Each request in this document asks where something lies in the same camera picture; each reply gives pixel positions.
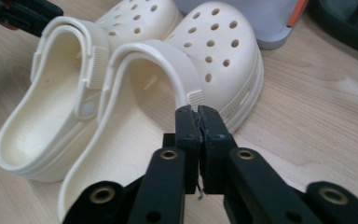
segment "black clamp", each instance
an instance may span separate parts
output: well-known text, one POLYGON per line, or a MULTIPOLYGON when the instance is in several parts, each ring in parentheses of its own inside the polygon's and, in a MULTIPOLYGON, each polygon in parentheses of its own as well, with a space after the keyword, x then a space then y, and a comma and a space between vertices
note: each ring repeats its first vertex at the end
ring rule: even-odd
POLYGON ((237 147, 217 111, 190 106, 175 113, 176 133, 164 134, 146 174, 123 188, 89 186, 63 223, 183 223, 185 194, 224 194, 231 223, 358 223, 358 198, 328 182, 289 187, 263 157, 237 147))
POLYGON ((46 25, 62 15, 62 9, 46 0, 0 0, 0 22, 7 21, 36 36, 41 36, 46 25))

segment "table surface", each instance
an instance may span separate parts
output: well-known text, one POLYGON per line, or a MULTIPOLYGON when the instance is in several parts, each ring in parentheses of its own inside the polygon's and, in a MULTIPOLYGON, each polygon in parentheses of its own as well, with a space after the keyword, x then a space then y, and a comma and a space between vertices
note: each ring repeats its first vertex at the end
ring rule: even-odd
MULTIPOLYGON (((67 16, 88 21, 117 3, 51 2, 67 16)), ((37 43, 37 37, 0 26, 0 128, 30 86, 37 43)), ((264 87, 234 135, 238 145, 260 152, 294 188, 326 180, 358 196, 358 51, 306 14, 283 47, 262 50, 262 56, 264 87)), ((0 223, 57 223, 61 184, 0 169, 0 223)), ((222 197, 197 197, 186 196, 185 223, 228 223, 222 197)))

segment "orange handle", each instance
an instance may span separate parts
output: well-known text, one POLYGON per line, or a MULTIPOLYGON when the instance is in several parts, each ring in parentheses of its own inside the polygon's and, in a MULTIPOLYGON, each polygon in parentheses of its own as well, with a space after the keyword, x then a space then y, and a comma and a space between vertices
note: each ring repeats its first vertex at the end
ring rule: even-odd
POLYGON ((301 14, 304 12, 305 7, 307 6, 309 0, 298 0, 295 6, 295 9, 290 16, 289 22, 287 22, 287 27, 293 27, 298 19, 300 18, 301 14))

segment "metal screw hole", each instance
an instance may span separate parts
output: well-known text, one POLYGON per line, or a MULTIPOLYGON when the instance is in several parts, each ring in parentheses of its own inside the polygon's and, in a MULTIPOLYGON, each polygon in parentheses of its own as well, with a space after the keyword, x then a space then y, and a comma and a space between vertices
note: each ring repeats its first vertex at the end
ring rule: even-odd
POLYGON ((164 160, 173 160, 178 157, 178 154, 172 150, 166 150, 161 152, 161 157, 164 160))
POLYGON ((95 189, 89 196, 92 203, 107 203, 115 197, 115 190, 110 186, 102 186, 95 189))
POLYGON ((319 194, 328 202, 344 205, 348 203, 348 198, 341 191, 333 188, 321 188, 319 189, 319 194))
POLYGON ((252 160, 255 157, 255 155, 248 150, 241 150, 238 152, 238 157, 240 157, 243 160, 249 161, 252 160))

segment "croc shoe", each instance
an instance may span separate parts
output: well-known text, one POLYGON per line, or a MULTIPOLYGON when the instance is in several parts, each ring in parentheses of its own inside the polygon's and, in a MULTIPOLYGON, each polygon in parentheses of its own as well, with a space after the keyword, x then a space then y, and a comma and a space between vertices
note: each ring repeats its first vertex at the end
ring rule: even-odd
POLYGON ((59 216, 89 185, 122 186, 145 174, 174 111, 207 105, 234 133, 261 91, 264 67, 249 22, 221 2, 196 7, 164 41, 125 44, 111 57, 103 84, 99 127, 65 177, 59 216))
POLYGON ((97 129, 112 52, 165 38, 182 18, 172 0, 126 0, 95 23, 53 20, 34 54, 32 85, 0 130, 0 166, 33 180, 62 180, 97 129))

